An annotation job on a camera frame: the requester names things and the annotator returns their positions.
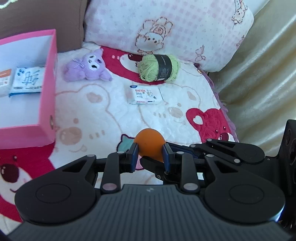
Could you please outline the orange ball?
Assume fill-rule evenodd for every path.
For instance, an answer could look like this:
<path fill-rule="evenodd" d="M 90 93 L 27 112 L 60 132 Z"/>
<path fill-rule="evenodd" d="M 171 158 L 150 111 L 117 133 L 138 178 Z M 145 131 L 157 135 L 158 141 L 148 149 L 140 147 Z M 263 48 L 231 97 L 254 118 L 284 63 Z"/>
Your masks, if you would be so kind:
<path fill-rule="evenodd" d="M 163 145 L 166 141 L 157 130 L 152 128 L 141 130 L 136 135 L 134 142 L 138 144 L 138 153 L 141 157 L 147 156 L 163 162 Z"/>

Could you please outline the white tissue pack red print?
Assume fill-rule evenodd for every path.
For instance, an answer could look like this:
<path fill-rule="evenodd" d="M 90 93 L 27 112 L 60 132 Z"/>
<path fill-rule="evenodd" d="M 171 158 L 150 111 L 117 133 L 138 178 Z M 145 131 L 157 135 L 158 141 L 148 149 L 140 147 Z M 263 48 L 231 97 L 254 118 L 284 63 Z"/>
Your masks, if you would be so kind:
<path fill-rule="evenodd" d="M 163 101 L 161 91 L 156 86 L 130 85 L 126 89 L 130 104 L 158 104 Z"/>

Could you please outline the green yarn ball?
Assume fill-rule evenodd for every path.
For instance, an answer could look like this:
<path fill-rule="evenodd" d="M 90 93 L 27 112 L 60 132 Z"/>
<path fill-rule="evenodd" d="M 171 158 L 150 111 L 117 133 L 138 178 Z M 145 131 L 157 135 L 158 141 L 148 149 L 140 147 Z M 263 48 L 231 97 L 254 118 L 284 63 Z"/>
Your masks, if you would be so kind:
<path fill-rule="evenodd" d="M 175 81 L 180 69 L 179 60 L 173 55 L 148 54 L 138 63 L 138 72 L 145 82 Z"/>

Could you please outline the purple plush toy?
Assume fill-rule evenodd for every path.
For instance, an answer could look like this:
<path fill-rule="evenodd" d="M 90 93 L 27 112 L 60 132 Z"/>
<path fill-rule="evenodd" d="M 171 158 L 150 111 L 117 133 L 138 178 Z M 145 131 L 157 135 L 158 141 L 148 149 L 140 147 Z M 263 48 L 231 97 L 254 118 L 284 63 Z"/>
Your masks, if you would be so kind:
<path fill-rule="evenodd" d="M 106 69 L 102 55 L 103 49 L 99 48 L 85 54 L 82 58 L 72 59 L 64 66 L 64 80 L 68 82 L 79 80 L 112 81 L 112 76 Z"/>

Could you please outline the pink cardboard box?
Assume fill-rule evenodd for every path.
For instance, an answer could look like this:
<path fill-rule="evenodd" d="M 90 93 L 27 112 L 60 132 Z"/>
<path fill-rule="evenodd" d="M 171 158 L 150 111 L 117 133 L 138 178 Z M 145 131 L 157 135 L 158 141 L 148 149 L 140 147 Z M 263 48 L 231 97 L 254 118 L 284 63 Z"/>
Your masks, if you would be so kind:
<path fill-rule="evenodd" d="M 1 149 L 38 147 L 55 141 L 56 31 L 41 30 L 1 39 L 1 71 L 44 66 L 40 93 L 1 94 Z"/>

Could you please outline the cream bed sheet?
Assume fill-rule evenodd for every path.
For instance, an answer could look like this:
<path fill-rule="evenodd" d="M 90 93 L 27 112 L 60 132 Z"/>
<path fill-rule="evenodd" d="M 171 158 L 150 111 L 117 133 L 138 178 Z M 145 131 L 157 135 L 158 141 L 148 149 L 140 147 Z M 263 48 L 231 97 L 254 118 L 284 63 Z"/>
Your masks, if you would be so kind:
<path fill-rule="evenodd" d="M 295 119 L 295 1 L 269 1 L 232 60 L 210 77 L 238 139 L 276 155 Z"/>

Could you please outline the bear print blanket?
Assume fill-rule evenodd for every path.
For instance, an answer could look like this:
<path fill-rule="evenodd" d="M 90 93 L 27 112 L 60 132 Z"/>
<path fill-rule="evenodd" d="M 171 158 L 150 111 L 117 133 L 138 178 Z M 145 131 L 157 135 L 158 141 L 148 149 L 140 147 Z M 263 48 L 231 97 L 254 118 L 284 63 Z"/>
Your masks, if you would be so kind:
<path fill-rule="evenodd" d="M 139 78 L 139 56 L 104 48 L 103 59 L 112 81 L 67 82 L 63 67 L 73 58 L 96 50 L 95 44 L 60 53 L 55 93 L 55 142 L 42 147 L 1 150 L 1 231 L 21 224 L 15 193 L 26 182 L 88 154 L 105 158 L 126 151 L 145 128 L 160 132 L 178 145 L 208 138 L 236 141 L 235 126 L 214 91 L 214 83 L 193 63 L 180 61 L 175 81 L 157 83 L 160 103 L 133 105 L 126 92 L 144 86 Z"/>

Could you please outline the blue white tissue pack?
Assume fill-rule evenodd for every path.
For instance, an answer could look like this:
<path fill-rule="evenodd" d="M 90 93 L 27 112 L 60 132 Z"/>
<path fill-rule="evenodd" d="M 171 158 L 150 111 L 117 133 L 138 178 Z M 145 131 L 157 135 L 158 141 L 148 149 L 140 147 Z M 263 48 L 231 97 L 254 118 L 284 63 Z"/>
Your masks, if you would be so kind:
<path fill-rule="evenodd" d="M 19 94 L 41 93 L 45 66 L 17 68 L 9 97 Z"/>

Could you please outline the pink checkered pillow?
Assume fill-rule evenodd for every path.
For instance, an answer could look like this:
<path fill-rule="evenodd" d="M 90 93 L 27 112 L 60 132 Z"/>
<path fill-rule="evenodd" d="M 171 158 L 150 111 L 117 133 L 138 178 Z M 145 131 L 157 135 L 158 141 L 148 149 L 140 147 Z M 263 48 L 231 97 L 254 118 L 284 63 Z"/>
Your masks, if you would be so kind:
<path fill-rule="evenodd" d="M 253 21 L 244 1 L 91 1 L 85 40 L 132 54 L 171 54 L 218 72 Z"/>

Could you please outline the white orange label pack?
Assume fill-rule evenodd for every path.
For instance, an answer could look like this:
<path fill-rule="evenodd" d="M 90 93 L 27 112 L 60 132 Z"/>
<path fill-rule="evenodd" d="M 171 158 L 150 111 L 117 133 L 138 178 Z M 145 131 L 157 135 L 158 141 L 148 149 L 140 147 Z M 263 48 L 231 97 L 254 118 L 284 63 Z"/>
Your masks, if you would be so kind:
<path fill-rule="evenodd" d="M 0 97 L 7 96 L 11 89 L 11 69 L 0 72 Z"/>

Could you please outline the brown cloud pillow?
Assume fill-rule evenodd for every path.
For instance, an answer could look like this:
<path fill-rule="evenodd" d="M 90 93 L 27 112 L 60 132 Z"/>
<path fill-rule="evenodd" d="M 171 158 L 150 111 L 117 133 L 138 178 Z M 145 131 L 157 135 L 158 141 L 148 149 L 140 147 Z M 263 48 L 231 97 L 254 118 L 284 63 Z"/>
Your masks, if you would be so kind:
<path fill-rule="evenodd" d="M 79 49 L 87 5 L 85 0 L 1 1 L 1 38 L 55 29 L 59 52 Z"/>

